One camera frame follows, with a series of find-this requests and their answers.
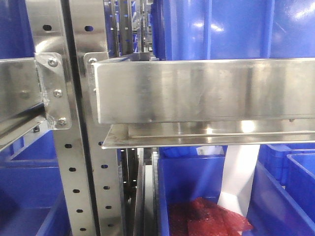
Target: hex bolt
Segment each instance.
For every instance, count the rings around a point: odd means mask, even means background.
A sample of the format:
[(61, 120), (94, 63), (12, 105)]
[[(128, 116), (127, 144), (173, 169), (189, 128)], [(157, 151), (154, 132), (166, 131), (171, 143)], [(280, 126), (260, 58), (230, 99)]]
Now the hex bolt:
[(56, 58), (49, 58), (48, 65), (51, 67), (56, 67), (58, 65), (58, 61)]
[(58, 120), (58, 125), (64, 126), (67, 124), (67, 119), (65, 117), (62, 117)]
[(62, 97), (63, 96), (63, 92), (61, 91), (61, 89), (55, 89), (54, 96), (55, 97)]
[(97, 62), (97, 59), (96, 59), (96, 58), (90, 58), (90, 59), (89, 59), (89, 64), (93, 64), (93, 63), (95, 63), (95, 62)]

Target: metal plate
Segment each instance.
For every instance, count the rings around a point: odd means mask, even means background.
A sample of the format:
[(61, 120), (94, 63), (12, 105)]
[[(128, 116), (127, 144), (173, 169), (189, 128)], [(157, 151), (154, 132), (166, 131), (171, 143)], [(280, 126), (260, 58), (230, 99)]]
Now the metal plate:
[(34, 58), (0, 60), (0, 122), (42, 102)]
[[(84, 62), (107, 56), (107, 41), (104, 22), (104, 2), (101, 0), (70, 0), (70, 12), (75, 41), (75, 50), (82, 91), (83, 116), (88, 137), (88, 150), (93, 169), (93, 184), (96, 196), (97, 216), (95, 219), (102, 236), (126, 234), (125, 205), (121, 160), (116, 150), (102, 150), (104, 133), (110, 126), (101, 126), (94, 121), (91, 104), (95, 102), (94, 87), (88, 79), (90, 67)], [(85, 26), (93, 27), (86, 31)]]
[(315, 59), (98, 62), (99, 123), (315, 118)]
[(36, 53), (48, 128), (71, 128), (71, 113), (65, 85), (63, 60), (58, 53)]
[(114, 124), (102, 148), (315, 141), (315, 119)]

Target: blue plastic bin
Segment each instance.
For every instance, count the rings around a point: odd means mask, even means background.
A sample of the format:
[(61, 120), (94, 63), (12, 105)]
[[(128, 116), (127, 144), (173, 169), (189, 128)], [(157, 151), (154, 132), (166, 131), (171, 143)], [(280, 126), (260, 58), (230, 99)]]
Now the blue plastic bin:
[(286, 190), (315, 221), (315, 153), (288, 155)]
[[(223, 162), (223, 157), (158, 161), (162, 236), (169, 236), (168, 204), (197, 197), (217, 202)], [(260, 163), (255, 170), (247, 218), (255, 229), (243, 236), (315, 236), (315, 223)]]
[[(190, 147), (160, 147), (159, 152), (161, 158), (182, 158), (182, 157), (205, 157), (204, 155), (198, 155), (197, 148), (201, 146)], [(223, 153), (226, 154), (227, 146), (221, 146)]]
[(261, 145), (258, 158), (276, 180), (281, 185), (286, 186), (288, 175), (288, 159), (286, 156), (311, 152), (315, 152), (315, 143)]
[(69, 229), (58, 167), (0, 168), (0, 236), (65, 236)]

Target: metal beam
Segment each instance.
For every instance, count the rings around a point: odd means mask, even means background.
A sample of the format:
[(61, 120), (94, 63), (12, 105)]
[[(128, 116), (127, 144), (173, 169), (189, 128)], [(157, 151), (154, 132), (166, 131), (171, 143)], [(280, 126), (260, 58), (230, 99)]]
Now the metal beam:
[(34, 58), (0, 60), (0, 81), (0, 122), (42, 103)]
[(106, 124), (315, 118), (315, 59), (98, 62)]
[(66, 91), (68, 94), (72, 126), (67, 130), (54, 131), (63, 189), (73, 236), (95, 236), (95, 208), (93, 188), (90, 189), (92, 170), (86, 149), (84, 123), (80, 117), (80, 93), (72, 74), (71, 58), (67, 36), (71, 31), (68, 24), (67, 1), (26, 0), (35, 52), (58, 53), (64, 68)]

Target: stainless steel surface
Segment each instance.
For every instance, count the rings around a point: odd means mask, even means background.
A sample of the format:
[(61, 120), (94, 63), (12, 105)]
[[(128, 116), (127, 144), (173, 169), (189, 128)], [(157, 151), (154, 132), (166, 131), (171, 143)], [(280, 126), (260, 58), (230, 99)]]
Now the stainless steel surface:
[(71, 128), (71, 113), (61, 55), (36, 53), (35, 59), (48, 128), (51, 130)]
[(136, 0), (135, 24), (137, 31), (138, 52), (144, 52), (144, 11), (143, 0)]
[[(67, 29), (71, 27), (68, 24), (67, 17), (70, 14), (67, 12), (66, 3), (67, 1), (61, 0), (26, 0), (36, 53), (58, 53), (62, 57), (72, 126), (68, 130), (54, 131), (54, 140), (72, 234), (74, 236), (95, 236), (94, 207), (89, 185), (89, 174), (92, 170), (87, 171), (89, 163), (86, 161), (87, 156), (83, 147), (85, 140), (81, 129), (66, 40), (65, 27)], [(43, 30), (43, 25), (50, 25), (52, 30)], [(70, 171), (69, 168), (75, 168), (76, 171)], [(73, 189), (79, 189), (80, 193), (73, 193)]]
[(112, 37), (111, 41), (113, 42), (113, 56), (119, 56), (119, 40), (118, 40), (118, 29), (117, 29), (117, 19), (116, 19), (116, 8), (115, 0), (104, 0), (104, 9), (105, 15), (109, 14), (110, 22), (107, 22), (110, 25), (111, 34), (107, 37)]
[(133, 236), (144, 234), (144, 200), (145, 200), (145, 164), (143, 148), (137, 149), (138, 175), (135, 194)]
[[(70, 13), (72, 19), (75, 50), (78, 59), (81, 90), (83, 96), (83, 112), (87, 126), (89, 153), (92, 162), (94, 189), (96, 196), (97, 215), (102, 236), (122, 236), (126, 234), (125, 205), (123, 193), (123, 178), (120, 160), (116, 150), (102, 150), (101, 141), (110, 126), (100, 126), (94, 121), (88, 74), (86, 74), (84, 61), (96, 58), (86, 53), (100, 53), (107, 55), (107, 42), (104, 22), (104, 5), (102, 0), (70, 0)], [(86, 25), (94, 31), (84, 30)]]
[(133, 37), (131, 24), (131, 0), (118, 0), (119, 3), (119, 35), (122, 55), (133, 53)]
[(152, 149), (152, 184), (153, 184), (153, 211), (154, 211), (154, 219), (155, 219), (155, 234), (154, 236), (161, 236), (161, 215), (159, 211), (159, 196), (158, 196), (158, 159), (159, 159), (159, 154), (158, 154), (158, 149), (153, 148)]
[(315, 141), (315, 119), (114, 124), (102, 148)]
[(108, 53), (86, 53), (83, 57), (84, 67), (86, 71), (86, 78), (88, 79), (88, 91), (90, 96), (90, 104), (92, 110), (92, 116), (95, 124), (97, 124), (97, 102), (96, 102), (96, 88), (95, 88), (95, 77), (94, 77), (94, 66), (93, 64), (97, 61), (108, 59)]
[(315, 59), (97, 62), (100, 123), (315, 118)]
[(34, 58), (0, 60), (0, 122), (42, 103)]

